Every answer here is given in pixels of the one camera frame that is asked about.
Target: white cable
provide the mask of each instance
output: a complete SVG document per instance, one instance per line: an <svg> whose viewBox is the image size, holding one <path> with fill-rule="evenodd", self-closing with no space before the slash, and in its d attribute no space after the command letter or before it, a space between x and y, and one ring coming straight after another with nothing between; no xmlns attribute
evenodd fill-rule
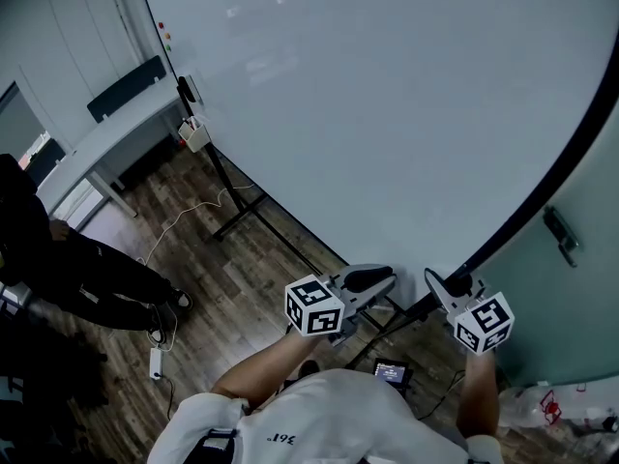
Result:
<svg viewBox="0 0 619 464"><path fill-rule="evenodd" d="M254 184L252 184L251 186L239 186L237 188L233 188L233 189L251 189L253 188ZM144 258L139 257L137 258L135 261L141 263L144 266L148 266L148 262L151 260L151 257L153 256L153 253L155 252L155 249L157 249L157 246L161 243L163 236L165 235L165 233L170 230L174 225L176 225L178 223L178 220L181 219L181 217L185 214L185 213L189 213L192 212L193 210L197 210L200 206L204 206L204 205L211 205L211 206L215 206L216 208L221 208L222 203L221 203L221 195L228 191L227 188L224 188L222 190L220 190L220 193L217 195L217 203L211 203L210 201L202 201L201 203L195 205L192 208L189 208L187 210L182 211L180 214L178 214L178 217L174 220L174 223L172 223L171 225L167 226L162 234L159 236L159 238L157 239L157 242L155 243L155 245L153 246L153 248L151 249L151 252L148 253L148 257L146 258L146 260L144 260ZM153 342L153 340L151 340L150 335L147 333L146 336L148 337L148 341L157 349L159 349L162 352L170 352L172 350L172 347L174 347L174 339L176 338L176 329L178 328L178 317L176 316L176 313L174 312L174 309L172 309L172 307L170 306L169 303L167 303L167 307L169 308L169 310L172 312L172 314L174 315L174 332L172 333L172 341L170 342L170 346L167 349L162 349L160 347L159 343ZM157 308L155 307L155 311L157 312L157 317L159 318L159 323L162 323L162 318L159 315L159 312L157 310Z"/></svg>

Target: desk leg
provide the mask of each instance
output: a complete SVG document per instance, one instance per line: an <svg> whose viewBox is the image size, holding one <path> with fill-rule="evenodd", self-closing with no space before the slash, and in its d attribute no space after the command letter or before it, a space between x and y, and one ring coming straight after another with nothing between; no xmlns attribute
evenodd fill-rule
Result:
<svg viewBox="0 0 619 464"><path fill-rule="evenodd" d="M137 213L133 210L133 208L127 203L125 203L123 198L120 197L120 194L116 192L113 188L111 188L109 184L103 180L101 175L99 175L97 172L91 172L90 176L102 190L107 192L109 197L116 201L118 206L120 206L127 215L129 215L131 218L137 217Z"/></svg>

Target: power strip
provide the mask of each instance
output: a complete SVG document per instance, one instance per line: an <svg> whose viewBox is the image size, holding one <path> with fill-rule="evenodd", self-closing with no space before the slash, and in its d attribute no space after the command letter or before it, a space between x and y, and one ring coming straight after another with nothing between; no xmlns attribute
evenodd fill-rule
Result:
<svg viewBox="0 0 619 464"><path fill-rule="evenodd" d="M160 380L163 377L163 351L156 347L151 349L150 376L153 380Z"/></svg>

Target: hand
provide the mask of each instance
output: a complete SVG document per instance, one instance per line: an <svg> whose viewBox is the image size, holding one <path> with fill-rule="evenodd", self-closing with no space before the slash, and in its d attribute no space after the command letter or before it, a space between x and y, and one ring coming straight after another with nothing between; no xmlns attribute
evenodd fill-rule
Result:
<svg viewBox="0 0 619 464"><path fill-rule="evenodd" d="M63 220L52 220L49 223L52 241L66 241L70 231L71 227Z"/></svg>

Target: laminate flooring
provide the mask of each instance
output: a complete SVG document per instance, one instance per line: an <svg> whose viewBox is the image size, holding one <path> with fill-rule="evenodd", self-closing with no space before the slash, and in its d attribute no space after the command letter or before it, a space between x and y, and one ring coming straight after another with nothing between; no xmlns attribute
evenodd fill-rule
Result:
<svg viewBox="0 0 619 464"><path fill-rule="evenodd" d="M249 186L242 173L222 159L235 186ZM232 365L270 345L286 328L283 288L311 271L269 232L259 220L246 216L219 243L212 234L236 214L205 153L176 150L165 143L123 176L123 198L138 211L129 218L113 203L106 204L86 225L83 234L126 252L146 257L163 230L180 212L202 201L185 214L163 237L149 266L187 290L194 308L178 323L171 352L164 354L163 373L175 386L171 412L180 401L205 392ZM256 187L243 189L247 200L260 194ZM267 200L260 213L278 228L319 269L335 272L342 263L307 230ZM119 463L145 462L167 423L170 386L149 378L151 344L145 333L113 331L85 322L57 306L34 301L35 314L47 318L64 334L84 332L89 342L106 352L103 381L109 405L82 410L75 416L86 428L91 449L100 457ZM387 304L372 311L384 323L392 314ZM171 315L165 315L170 329ZM322 368L342 367L372 339L376 329L361 321L358 332L338 348L327 342L312 357ZM464 367L464 353L435 311L423 323L402 329L378 342L357 369L371 371L377 357L399 359L414 369L412 389L406 399L418 417L427 414L445 393L455 371ZM427 423L435 427L454 424L459 389L451 391ZM502 429L499 439L508 463L605 462L615 450L614 436L576 438L564 423L540 429Z"/></svg>

